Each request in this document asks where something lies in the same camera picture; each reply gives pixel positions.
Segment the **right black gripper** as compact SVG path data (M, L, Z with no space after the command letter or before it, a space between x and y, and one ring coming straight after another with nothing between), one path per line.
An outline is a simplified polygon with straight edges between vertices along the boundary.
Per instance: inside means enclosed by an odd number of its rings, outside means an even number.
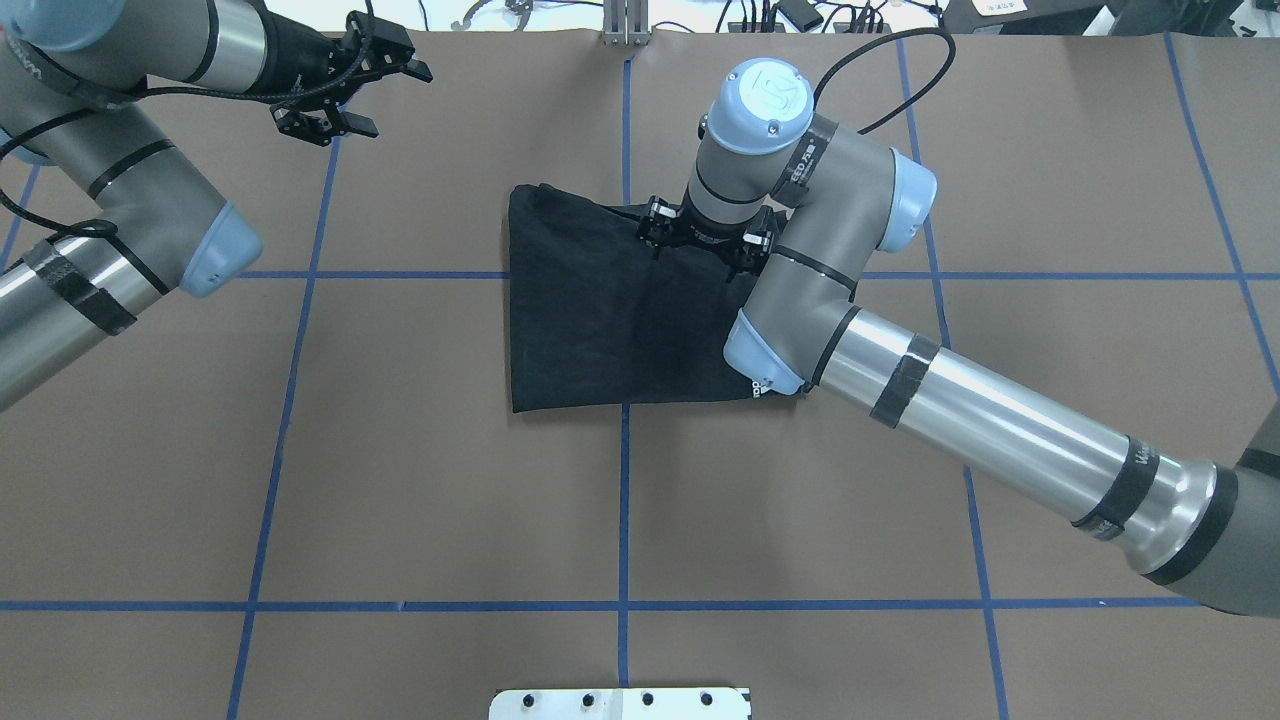
M694 205L681 205L672 238L676 247L700 249L726 266L755 266L762 259L762 251L745 240L748 225L749 222L716 222Z

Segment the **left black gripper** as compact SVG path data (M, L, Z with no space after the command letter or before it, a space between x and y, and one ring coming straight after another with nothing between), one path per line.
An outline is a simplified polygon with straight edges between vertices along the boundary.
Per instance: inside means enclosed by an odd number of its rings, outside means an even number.
M260 73L260 94L274 99L271 117L278 131L291 138L326 147L335 138L357 135L376 138L376 123L356 113L326 105L320 111L303 111L284 104L282 95L314 90L340 74L346 85L362 85L392 74L406 74L431 83L429 65L416 58L410 32L401 24L351 12L340 46L316 29L261 10L266 54Z

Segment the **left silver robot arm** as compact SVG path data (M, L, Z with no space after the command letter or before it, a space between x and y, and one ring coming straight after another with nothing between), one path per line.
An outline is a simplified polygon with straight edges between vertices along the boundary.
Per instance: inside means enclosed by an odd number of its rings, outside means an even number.
M365 86L430 82L410 32L351 12L339 37L262 1L5 1L3 155L55 167L99 208L55 222L3 273L3 406L12 407L173 290L206 297L262 241L140 104L189 95L260 102L285 136L374 137L346 109Z

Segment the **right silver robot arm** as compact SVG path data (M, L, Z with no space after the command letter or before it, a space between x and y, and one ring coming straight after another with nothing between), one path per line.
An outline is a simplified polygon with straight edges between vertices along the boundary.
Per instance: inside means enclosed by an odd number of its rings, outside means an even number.
M922 164L818 114L796 67L733 67L703 119L678 219L724 250L767 199L792 215L736 314L727 364L765 391L846 398L1115 544L1156 585L1276 618L1276 411L1230 466L1178 460L856 304L870 255L905 247L936 193Z

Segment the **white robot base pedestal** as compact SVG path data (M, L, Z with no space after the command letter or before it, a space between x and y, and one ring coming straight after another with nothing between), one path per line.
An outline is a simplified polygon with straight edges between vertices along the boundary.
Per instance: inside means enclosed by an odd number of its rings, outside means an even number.
M733 687L552 688L498 692L489 719L751 719Z

